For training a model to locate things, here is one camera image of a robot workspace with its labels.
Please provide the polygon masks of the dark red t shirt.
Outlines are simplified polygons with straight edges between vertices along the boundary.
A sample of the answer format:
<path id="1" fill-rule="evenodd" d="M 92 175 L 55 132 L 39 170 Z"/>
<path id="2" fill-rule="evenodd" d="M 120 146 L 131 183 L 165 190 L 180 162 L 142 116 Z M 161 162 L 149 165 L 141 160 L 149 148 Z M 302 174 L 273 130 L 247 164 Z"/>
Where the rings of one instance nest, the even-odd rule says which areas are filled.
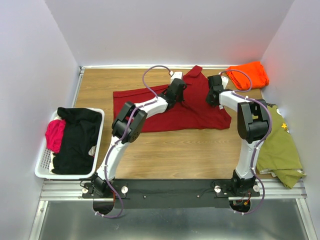
<path id="1" fill-rule="evenodd" d="M 223 106 L 211 106 L 206 102 L 209 93 L 208 79 L 202 74 L 202 67 L 196 65 L 183 74 L 187 88 L 183 91 L 183 102 L 164 113 L 146 119 L 142 132 L 167 132 L 184 129 L 228 129 L 231 116 Z M 113 118 L 126 102 L 134 104 L 151 100 L 155 95 L 147 88 L 113 92 Z"/>

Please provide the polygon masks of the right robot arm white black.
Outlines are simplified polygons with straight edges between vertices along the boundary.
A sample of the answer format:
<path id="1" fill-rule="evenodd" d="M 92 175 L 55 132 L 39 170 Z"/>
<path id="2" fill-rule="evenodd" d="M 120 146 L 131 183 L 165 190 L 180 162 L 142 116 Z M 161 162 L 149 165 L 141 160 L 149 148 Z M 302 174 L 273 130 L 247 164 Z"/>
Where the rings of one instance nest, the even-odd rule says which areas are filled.
<path id="1" fill-rule="evenodd" d="M 271 133 L 271 115 L 266 101 L 253 99 L 225 89 L 224 77 L 217 74 L 208 78 L 209 92 L 206 102 L 211 106 L 228 107 L 237 113 L 237 132 L 241 138 L 238 164 L 232 178 L 215 180 L 214 191 L 218 198 L 259 196 L 256 184 L 258 155 L 267 136 Z"/>

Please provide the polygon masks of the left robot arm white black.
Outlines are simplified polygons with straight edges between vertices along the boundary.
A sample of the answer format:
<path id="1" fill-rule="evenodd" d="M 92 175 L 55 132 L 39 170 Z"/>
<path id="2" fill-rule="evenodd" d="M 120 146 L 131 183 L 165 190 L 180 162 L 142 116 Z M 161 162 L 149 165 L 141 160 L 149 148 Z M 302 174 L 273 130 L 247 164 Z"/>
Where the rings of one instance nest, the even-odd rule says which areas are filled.
<path id="1" fill-rule="evenodd" d="M 187 84 L 181 78 L 171 80 L 168 88 L 154 98 L 141 102 L 126 102 L 112 123 L 112 136 L 108 151 L 98 170 L 90 179 L 88 193 L 101 198 L 110 194 L 117 167 L 129 144 L 133 143 L 143 130 L 146 120 L 172 109 L 184 100 Z"/>

